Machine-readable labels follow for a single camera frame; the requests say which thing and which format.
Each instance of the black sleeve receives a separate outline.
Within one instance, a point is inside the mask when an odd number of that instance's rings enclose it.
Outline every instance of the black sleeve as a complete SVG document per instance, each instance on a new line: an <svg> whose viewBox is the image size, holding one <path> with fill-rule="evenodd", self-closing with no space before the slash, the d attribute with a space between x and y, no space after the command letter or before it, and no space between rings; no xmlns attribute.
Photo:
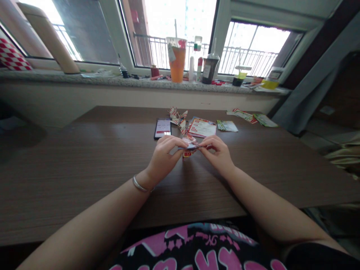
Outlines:
<svg viewBox="0 0 360 270"><path fill-rule="evenodd" d="M288 269L360 269L360 261L336 249L317 243L294 247L286 258Z"/></svg>

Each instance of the silver bracelet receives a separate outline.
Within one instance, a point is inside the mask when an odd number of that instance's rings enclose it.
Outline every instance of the silver bracelet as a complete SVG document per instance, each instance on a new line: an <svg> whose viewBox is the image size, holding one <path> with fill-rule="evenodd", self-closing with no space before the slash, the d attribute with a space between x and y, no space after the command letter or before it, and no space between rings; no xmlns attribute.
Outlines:
<svg viewBox="0 0 360 270"><path fill-rule="evenodd" d="M142 191L142 192L148 192L148 190L147 190L146 188L140 186L140 184L136 181L135 176L137 176L137 174L135 174L135 175L132 177L132 182L134 183L135 187L136 187L137 189L139 189L140 191Z"/></svg>

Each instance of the hand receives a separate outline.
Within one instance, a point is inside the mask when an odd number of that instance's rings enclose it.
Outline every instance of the hand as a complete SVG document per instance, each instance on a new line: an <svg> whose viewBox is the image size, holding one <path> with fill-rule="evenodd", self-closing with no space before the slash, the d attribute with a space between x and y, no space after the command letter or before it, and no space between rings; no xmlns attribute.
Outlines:
<svg viewBox="0 0 360 270"><path fill-rule="evenodd" d="M157 141L153 157L148 167L141 172L141 175L145 173L148 176L145 177L147 178L147 181L145 181L147 183L139 183L140 185L144 188L152 189L173 170L185 151L177 150L173 155L170 155L170 151L175 146L187 148L188 144L182 139L170 135L165 135Z"/></svg>
<svg viewBox="0 0 360 270"><path fill-rule="evenodd" d="M218 136L212 135L206 137L199 146L200 152L224 178L227 178L234 172L236 167L231 160L229 148Z"/></svg>

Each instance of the wooden table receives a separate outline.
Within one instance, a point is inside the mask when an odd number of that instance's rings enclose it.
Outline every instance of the wooden table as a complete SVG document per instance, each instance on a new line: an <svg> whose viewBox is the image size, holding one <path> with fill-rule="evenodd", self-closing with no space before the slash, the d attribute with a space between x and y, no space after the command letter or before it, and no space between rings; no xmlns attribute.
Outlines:
<svg viewBox="0 0 360 270"><path fill-rule="evenodd" d="M143 170L156 145L156 118L166 116L165 109L98 106L2 168L0 246L46 239ZM359 183L287 131L224 111L189 110L187 119L193 116L234 121L238 133L217 134L235 165L295 206L360 200ZM180 135L176 126L172 132ZM156 187L131 227L241 215L229 187L196 152Z"/></svg>

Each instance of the granite window sill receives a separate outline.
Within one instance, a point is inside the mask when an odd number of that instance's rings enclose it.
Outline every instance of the granite window sill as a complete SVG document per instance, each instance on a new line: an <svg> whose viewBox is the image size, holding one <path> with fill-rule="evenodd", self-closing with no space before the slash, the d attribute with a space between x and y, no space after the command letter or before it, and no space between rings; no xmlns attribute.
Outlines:
<svg viewBox="0 0 360 270"><path fill-rule="evenodd" d="M282 92L257 92L248 87L235 87L232 85L208 85L202 83L189 83L187 81L181 84L172 83L167 80L151 81L124 79L122 76L113 78L84 78L80 74L66 75L62 71L56 70L33 70L33 71L10 71L7 69L0 70L1 81L26 81L26 82L42 82L42 83L69 83L69 84L90 84L99 86L122 86L122 87L138 87L151 89L172 89L172 90L187 90L187 91L201 91L201 92L215 92L215 93L233 93L233 94L251 94L251 95L271 95L271 96L285 96L290 90L283 89Z"/></svg>

